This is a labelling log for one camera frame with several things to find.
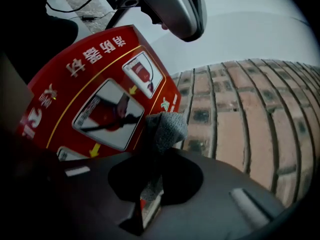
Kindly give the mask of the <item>black mounting bracket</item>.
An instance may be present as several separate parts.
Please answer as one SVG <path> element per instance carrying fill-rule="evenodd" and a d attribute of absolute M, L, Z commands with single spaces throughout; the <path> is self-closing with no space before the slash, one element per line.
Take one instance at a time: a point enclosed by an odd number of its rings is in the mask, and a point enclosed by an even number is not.
<path fill-rule="evenodd" d="M 140 0 L 106 0 L 108 4 L 115 11 L 114 15 L 109 20 L 106 25 L 105 30 L 109 30 L 119 22 L 122 16 L 133 7 L 137 7 L 140 3 Z"/>

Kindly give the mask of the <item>grey wiping cloth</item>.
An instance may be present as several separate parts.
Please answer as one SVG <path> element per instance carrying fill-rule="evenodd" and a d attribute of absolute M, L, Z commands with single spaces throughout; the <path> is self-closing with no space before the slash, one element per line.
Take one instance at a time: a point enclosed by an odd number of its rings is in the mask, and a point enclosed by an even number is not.
<path fill-rule="evenodd" d="M 162 158 L 165 152 L 176 143 L 188 136 L 186 119 L 178 112 L 160 112 L 150 114 L 145 118 L 145 143 L 143 161 L 146 185 L 140 197 L 147 201 L 154 201 L 163 191 Z"/>

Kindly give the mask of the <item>person's black clothing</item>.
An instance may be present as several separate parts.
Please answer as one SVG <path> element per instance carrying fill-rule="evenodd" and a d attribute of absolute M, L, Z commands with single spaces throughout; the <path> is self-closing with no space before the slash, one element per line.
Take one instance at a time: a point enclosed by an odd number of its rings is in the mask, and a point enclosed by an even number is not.
<path fill-rule="evenodd" d="M 27 84 L 77 39 L 72 20 L 47 13 L 47 0 L 0 0 L 0 50 Z"/>

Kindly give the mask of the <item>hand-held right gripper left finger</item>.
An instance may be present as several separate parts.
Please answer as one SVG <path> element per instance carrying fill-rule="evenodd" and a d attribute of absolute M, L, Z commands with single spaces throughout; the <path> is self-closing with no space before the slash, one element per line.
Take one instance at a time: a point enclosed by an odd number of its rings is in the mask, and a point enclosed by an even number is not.
<path fill-rule="evenodd" d="M 130 153 L 61 162 L 25 155 L 14 166 L 23 240 L 133 240 L 144 231 L 138 160 Z"/>

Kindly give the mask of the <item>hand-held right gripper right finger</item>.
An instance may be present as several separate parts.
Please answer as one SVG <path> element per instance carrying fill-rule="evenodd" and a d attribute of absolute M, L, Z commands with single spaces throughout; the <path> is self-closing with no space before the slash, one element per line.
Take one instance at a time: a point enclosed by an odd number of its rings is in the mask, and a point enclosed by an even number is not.
<path fill-rule="evenodd" d="M 285 209 L 248 175 L 198 153 L 171 148 L 161 168 L 164 193 L 146 240 L 237 240 Z"/>

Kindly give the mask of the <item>red fire extinguisher box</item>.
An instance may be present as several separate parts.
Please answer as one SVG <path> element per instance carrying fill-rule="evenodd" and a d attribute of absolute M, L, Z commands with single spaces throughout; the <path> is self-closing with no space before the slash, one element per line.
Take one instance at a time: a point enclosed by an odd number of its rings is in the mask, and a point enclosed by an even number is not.
<path fill-rule="evenodd" d="M 141 204 L 146 116 L 178 113 L 181 95 L 137 28 L 115 27 L 71 45 L 28 88 L 33 99 L 17 132 L 60 162 L 131 154 Z"/>

